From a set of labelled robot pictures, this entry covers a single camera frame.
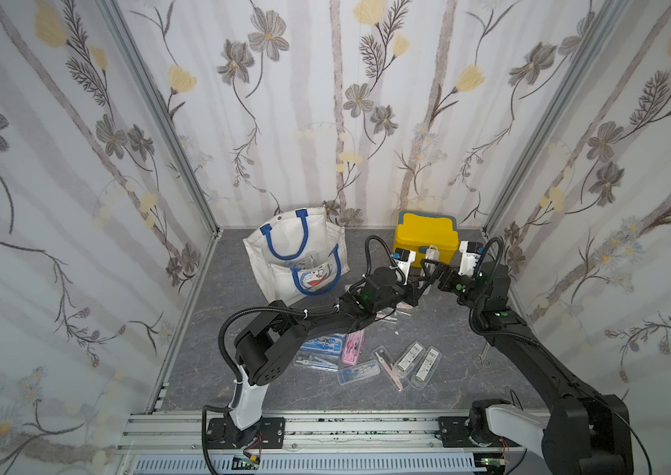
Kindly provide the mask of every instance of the blue bag handle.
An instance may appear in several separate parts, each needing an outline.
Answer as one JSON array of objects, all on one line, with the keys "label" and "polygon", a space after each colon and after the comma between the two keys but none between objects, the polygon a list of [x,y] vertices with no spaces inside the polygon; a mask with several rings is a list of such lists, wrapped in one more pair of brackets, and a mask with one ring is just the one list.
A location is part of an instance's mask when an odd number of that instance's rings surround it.
[{"label": "blue bag handle", "polygon": [[296,216],[301,218],[301,225],[303,227],[303,240],[301,241],[301,247],[298,248],[298,252],[296,252],[296,254],[280,255],[277,252],[275,252],[275,248],[273,248],[273,238],[270,236],[270,233],[272,233],[273,231],[273,227],[270,226],[269,224],[265,224],[264,226],[259,228],[259,231],[261,231],[262,234],[264,234],[264,237],[267,238],[267,247],[269,247],[269,251],[273,253],[274,257],[282,261],[290,261],[300,256],[301,253],[303,252],[303,248],[307,246],[307,241],[309,240],[309,226],[307,226],[307,210],[305,209],[296,210]]},{"label": "blue bag handle", "polygon": [[298,280],[298,273],[301,269],[291,269],[291,274],[293,274],[293,283],[296,285],[296,289],[301,292],[303,295],[317,296],[322,295],[323,293],[328,293],[330,290],[341,280],[341,259],[338,257],[338,244],[335,245],[333,250],[330,252],[335,256],[335,266],[337,271],[335,272],[335,279],[330,283],[328,287],[320,290],[306,290],[301,286],[301,282]]}]

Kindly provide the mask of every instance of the barcode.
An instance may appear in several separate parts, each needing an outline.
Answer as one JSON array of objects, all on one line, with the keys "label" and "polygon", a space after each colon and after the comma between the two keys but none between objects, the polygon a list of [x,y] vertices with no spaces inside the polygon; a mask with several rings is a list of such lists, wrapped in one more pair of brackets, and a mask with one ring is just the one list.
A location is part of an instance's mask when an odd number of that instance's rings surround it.
[{"label": "barcode", "polygon": [[406,371],[409,365],[412,364],[413,361],[415,361],[415,358],[420,354],[420,352],[423,350],[423,347],[420,346],[420,344],[416,343],[412,345],[412,348],[407,352],[407,355],[402,358],[401,361],[398,362],[397,366],[399,369],[402,371]]},{"label": "barcode", "polygon": [[431,367],[433,366],[433,363],[436,361],[436,358],[438,357],[438,352],[434,349],[430,349],[428,351],[428,356],[425,357],[425,361],[423,362],[422,365],[420,365],[420,369],[417,370],[417,374],[415,377],[419,381],[425,381],[425,378],[428,376],[428,373],[431,371]]}]

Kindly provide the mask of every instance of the blue case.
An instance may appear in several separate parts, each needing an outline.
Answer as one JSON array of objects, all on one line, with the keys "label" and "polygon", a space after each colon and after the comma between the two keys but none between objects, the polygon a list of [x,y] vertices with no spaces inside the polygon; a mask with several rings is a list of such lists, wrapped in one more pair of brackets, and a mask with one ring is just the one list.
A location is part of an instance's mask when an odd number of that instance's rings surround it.
[{"label": "blue case", "polygon": [[340,355],[343,350],[343,337],[330,335],[315,338],[303,344],[301,350],[324,355]]}]

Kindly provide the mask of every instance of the scissors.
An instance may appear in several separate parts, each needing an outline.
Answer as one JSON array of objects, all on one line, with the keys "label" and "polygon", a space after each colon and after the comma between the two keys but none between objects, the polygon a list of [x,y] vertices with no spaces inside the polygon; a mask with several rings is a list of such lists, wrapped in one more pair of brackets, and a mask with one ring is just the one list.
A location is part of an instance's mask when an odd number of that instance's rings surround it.
[{"label": "scissors", "polygon": [[483,347],[481,350],[481,353],[476,353],[473,355],[473,362],[474,363],[481,363],[481,366],[484,368],[488,368],[489,366],[492,365],[492,362],[488,360],[486,357],[486,353],[488,353],[488,349],[491,348],[492,346],[486,342],[486,345]]}]

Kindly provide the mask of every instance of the yellow storage box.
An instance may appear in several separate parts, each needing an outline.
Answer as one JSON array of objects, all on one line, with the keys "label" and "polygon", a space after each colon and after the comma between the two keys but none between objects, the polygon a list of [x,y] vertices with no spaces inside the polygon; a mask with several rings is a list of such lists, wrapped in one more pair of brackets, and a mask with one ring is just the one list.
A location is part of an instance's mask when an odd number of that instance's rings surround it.
[{"label": "yellow storage box", "polygon": [[420,267],[429,245],[436,245],[440,260],[451,263],[459,248],[457,220],[443,214],[402,211],[398,215],[393,247],[417,252],[413,268]]}]

